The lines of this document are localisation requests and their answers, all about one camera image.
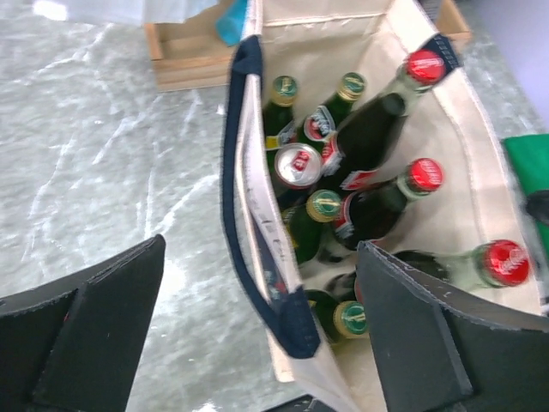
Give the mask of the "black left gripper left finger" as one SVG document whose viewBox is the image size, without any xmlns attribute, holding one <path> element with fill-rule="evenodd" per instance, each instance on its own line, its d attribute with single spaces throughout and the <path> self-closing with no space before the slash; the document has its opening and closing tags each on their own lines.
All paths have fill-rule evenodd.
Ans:
<svg viewBox="0 0 549 412">
<path fill-rule="evenodd" d="M 3 411 L 124 411 L 164 271 L 147 239 L 1 299 Z"/>
</svg>

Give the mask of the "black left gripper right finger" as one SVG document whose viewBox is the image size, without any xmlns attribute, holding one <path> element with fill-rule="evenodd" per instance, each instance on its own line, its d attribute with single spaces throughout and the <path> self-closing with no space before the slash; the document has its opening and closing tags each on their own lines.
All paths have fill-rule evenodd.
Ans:
<svg viewBox="0 0 549 412">
<path fill-rule="evenodd" d="M 439 281 L 371 242 L 357 282 L 390 411 L 546 411 L 548 320 Z"/>
</svg>

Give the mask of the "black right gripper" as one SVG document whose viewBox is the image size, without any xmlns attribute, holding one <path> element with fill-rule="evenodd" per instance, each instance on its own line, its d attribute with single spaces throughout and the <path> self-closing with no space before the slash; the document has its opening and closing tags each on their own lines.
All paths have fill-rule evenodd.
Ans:
<svg viewBox="0 0 549 412">
<path fill-rule="evenodd" d="M 549 227 L 549 190 L 539 190 L 528 194 L 525 211 L 537 223 Z"/>
</svg>

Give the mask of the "cream canvas tote bag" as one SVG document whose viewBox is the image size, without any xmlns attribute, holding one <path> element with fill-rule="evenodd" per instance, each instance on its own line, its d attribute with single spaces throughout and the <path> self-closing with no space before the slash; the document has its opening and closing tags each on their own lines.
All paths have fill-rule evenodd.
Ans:
<svg viewBox="0 0 549 412">
<path fill-rule="evenodd" d="M 338 411 L 390 410 L 371 339 L 335 354 L 306 307 L 264 159 L 262 90 L 276 76 L 295 76 L 301 87 L 296 112 L 305 114 L 346 70 L 361 70 L 376 93 L 423 45 L 440 53 L 449 75 L 419 104 L 379 177 L 430 156 L 442 163 L 448 183 L 402 223 L 396 246 L 456 253 L 495 238 L 522 242 L 503 150 L 449 42 L 417 3 L 251 1 L 232 61 L 221 197 L 233 266 L 266 327 L 275 378 Z M 544 317 L 535 279 L 469 294 Z"/>
</svg>

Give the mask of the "green bottle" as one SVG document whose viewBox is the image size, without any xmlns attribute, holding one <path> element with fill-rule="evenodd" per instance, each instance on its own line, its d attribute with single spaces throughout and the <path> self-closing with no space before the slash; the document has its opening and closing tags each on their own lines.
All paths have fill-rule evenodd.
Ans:
<svg viewBox="0 0 549 412">
<path fill-rule="evenodd" d="M 312 260 L 321 245 L 324 227 L 340 213 L 341 197 L 331 190 L 313 192 L 302 205 L 282 212 L 297 265 Z"/>
<path fill-rule="evenodd" d="M 331 344 L 366 337 L 368 324 L 361 303 L 356 300 L 338 301 L 319 289 L 306 290 L 305 295 Z"/>
<path fill-rule="evenodd" d="M 288 144 L 295 135 L 293 103 L 298 85 L 292 76 L 274 79 L 268 104 L 262 110 L 265 148 L 275 151 Z"/>
<path fill-rule="evenodd" d="M 365 91 L 365 78 L 357 72 L 347 72 L 335 92 L 305 117 L 297 128 L 297 141 L 311 145 L 319 153 L 329 135 L 351 113 L 353 104 Z"/>
</svg>

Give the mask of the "cola glass bottle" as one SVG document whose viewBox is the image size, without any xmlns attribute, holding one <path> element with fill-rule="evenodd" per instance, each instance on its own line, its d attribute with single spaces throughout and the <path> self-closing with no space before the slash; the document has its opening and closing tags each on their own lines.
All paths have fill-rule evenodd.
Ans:
<svg viewBox="0 0 549 412">
<path fill-rule="evenodd" d="M 343 195 L 368 185 L 394 152 L 419 97 L 445 73 L 444 61 L 434 51 L 420 49 L 409 54 L 394 79 L 330 135 L 323 148 L 323 176 L 317 187 Z"/>
</svg>

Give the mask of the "silver beverage can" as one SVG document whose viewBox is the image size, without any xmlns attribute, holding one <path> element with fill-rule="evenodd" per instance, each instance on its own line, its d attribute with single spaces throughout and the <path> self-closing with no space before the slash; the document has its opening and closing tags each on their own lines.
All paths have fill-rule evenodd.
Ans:
<svg viewBox="0 0 549 412">
<path fill-rule="evenodd" d="M 311 145 L 291 143 L 274 158 L 274 177 L 281 185 L 303 190 L 313 186 L 322 176 L 321 155 Z"/>
</svg>

